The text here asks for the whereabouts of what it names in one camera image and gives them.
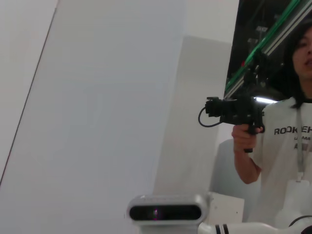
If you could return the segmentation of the person's bare hand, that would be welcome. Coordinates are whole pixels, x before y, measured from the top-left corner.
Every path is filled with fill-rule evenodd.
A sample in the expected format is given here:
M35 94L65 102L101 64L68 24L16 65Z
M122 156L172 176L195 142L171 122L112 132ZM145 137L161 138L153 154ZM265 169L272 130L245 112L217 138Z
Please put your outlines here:
M253 149L256 146L256 135L263 131L263 127L255 128L255 134L252 135L248 132L249 125L235 125L232 131L234 139L234 153L242 154L245 150Z

